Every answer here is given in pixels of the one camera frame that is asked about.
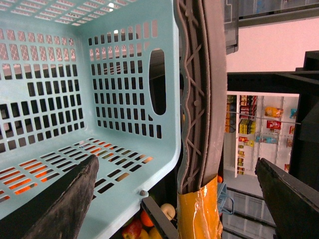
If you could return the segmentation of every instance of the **red apple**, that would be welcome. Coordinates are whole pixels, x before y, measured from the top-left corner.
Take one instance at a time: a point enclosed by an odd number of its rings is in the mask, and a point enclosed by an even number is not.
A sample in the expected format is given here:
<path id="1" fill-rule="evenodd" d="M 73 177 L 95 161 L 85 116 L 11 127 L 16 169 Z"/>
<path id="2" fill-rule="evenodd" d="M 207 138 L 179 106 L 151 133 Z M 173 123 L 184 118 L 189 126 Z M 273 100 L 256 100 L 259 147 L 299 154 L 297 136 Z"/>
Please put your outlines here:
<path id="1" fill-rule="evenodd" d="M 124 239 L 138 239 L 142 231 L 142 223 L 139 219 L 135 218 L 128 224 L 122 231 Z"/>

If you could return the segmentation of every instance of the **plastic laundry basket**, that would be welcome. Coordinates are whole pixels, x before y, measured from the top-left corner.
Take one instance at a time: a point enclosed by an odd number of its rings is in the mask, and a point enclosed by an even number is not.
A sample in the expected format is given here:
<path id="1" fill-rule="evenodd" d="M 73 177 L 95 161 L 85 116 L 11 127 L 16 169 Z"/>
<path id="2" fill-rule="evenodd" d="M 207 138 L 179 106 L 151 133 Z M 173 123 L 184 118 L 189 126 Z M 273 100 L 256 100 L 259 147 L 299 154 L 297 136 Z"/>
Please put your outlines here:
<path id="1" fill-rule="evenodd" d="M 3 0 L 0 10 L 0 218 L 96 154 L 79 238 L 108 238 L 179 156 L 172 1 Z M 166 108 L 156 114 L 149 63 L 159 49 Z"/>

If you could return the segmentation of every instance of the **white wall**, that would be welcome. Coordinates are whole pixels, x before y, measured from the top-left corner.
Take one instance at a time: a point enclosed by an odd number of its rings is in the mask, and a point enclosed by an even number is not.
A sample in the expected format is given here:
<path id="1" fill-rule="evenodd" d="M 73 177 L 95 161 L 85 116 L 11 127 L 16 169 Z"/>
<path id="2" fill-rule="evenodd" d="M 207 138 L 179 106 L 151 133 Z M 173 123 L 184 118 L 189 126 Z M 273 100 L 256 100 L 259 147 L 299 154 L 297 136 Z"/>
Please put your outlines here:
<path id="1" fill-rule="evenodd" d="M 228 72 L 294 71 L 305 51 L 319 50 L 319 18 L 239 29 L 239 50 Z"/>

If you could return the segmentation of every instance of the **basket handle hole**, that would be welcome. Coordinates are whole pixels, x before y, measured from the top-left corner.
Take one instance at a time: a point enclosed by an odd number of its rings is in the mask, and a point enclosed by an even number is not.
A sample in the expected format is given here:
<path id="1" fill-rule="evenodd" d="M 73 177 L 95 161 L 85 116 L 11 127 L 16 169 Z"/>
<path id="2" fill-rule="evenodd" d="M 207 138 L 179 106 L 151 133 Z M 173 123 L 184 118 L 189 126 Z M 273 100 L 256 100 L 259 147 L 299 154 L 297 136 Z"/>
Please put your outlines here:
<path id="1" fill-rule="evenodd" d="M 157 115 L 166 112 L 165 56 L 161 49 L 151 53 L 149 65 L 150 96 L 153 110 Z"/>

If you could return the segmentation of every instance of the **yellow fruit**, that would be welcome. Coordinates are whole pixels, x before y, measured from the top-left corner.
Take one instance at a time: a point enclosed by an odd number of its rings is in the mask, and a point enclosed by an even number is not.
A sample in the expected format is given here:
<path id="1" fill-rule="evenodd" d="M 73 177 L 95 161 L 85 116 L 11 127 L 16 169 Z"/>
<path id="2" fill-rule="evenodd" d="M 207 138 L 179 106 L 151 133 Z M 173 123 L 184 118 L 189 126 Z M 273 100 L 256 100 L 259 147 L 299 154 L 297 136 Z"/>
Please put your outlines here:
<path id="1" fill-rule="evenodd" d="M 144 229 L 142 229 L 139 239 L 149 239 L 149 235 Z"/>
<path id="2" fill-rule="evenodd" d="M 150 239 L 162 239 L 156 228 L 152 228 L 149 232 Z"/>

